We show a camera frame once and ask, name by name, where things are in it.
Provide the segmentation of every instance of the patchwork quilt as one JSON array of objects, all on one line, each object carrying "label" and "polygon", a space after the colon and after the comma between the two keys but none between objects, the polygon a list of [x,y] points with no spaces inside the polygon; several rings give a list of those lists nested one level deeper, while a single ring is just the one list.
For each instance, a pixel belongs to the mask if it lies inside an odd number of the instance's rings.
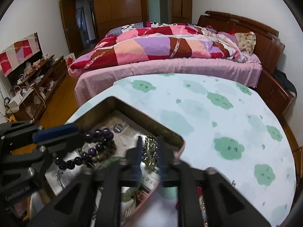
[{"label": "patchwork quilt", "polygon": [[223,34],[189,24],[146,22],[111,30],[91,52],[75,60],[70,68],[95,70],[181,57],[246,61],[237,45]]}]

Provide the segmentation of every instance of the cup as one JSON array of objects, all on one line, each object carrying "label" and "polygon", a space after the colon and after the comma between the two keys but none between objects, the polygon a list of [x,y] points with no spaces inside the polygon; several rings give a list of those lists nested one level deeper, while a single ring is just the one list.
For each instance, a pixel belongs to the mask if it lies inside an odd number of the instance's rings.
[{"label": "cup", "polygon": [[42,57],[44,60],[46,60],[48,58],[48,54],[46,53],[46,54],[42,55]]}]

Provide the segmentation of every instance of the metal screw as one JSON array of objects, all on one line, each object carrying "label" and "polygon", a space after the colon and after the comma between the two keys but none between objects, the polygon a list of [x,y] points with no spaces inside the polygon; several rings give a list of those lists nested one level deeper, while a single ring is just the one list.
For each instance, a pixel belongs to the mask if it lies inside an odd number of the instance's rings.
[{"label": "metal screw", "polygon": [[127,165],[127,159],[121,159],[119,163],[120,165],[125,166]]},{"label": "metal screw", "polygon": [[43,153],[45,150],[46,150],[46,147],[43,146],[43,145],[39,148],[39,151],[40,151],[41,153]]},{"label": "metal screw", "polygon": [[35,169],[32,168],[32,167],[29,167],[29,168],[27,169],[27,172],[28,172],[28,174],[29,174],[31,177],[35,175]]},{"label": "metal screw", "polygon": [[207,172],[207,174],[209,174],[209,175],[214,175],[214,174],[218,173],[218,171],[217,171],[215,168],[213,168],[213,167],[207,168],[207,169],[206,169],[206,172]]}]

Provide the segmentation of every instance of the red artwork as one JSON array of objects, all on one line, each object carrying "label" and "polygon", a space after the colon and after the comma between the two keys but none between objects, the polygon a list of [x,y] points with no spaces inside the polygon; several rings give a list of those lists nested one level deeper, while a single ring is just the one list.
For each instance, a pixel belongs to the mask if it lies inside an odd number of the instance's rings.
[{"label": "red artwork", "polygon": [[0,52],[0,67],[4,76],[10,74],[39,51],[38,35],[34,33]]}]

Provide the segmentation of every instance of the floral pillow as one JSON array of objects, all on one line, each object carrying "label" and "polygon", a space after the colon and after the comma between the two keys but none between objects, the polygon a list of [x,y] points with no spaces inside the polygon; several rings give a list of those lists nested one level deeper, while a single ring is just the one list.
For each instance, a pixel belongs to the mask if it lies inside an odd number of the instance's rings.
[{"label": "floral pillow", "polygon": [[239,42],[240,51],[252,55],[256,46],[256,34],[251,31],[247,33],[235,33],[234,36]]}]

